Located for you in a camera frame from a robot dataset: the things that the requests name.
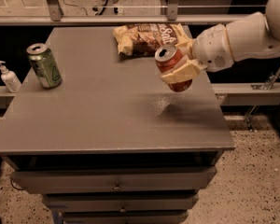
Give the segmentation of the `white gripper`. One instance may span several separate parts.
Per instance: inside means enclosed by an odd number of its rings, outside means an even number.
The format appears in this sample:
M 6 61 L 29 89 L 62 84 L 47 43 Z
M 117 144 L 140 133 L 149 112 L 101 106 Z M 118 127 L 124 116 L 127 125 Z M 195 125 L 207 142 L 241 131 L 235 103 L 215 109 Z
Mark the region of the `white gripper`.
M 202 70 L 218 72 L 231 68 L 234 59 L 226 26 L 219 24 L 201 32 L 196 38 L 176 45 L 190 59 L 181 66 L 160 74 L 166 84 L 176 84 L 196 78 Z

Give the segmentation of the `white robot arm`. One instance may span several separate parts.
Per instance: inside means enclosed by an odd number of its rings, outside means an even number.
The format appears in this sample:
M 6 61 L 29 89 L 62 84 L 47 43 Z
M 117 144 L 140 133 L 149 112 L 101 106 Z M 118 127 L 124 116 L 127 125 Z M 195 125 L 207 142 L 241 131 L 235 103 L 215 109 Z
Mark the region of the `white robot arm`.
M 174 67 L 160 73 L 173 85 L 196 78 L 202 70 L 218 72 L 245 59 L 280 57 L 280 0 L 268 0 L 265 11 L 202 31 L 182 50 Z

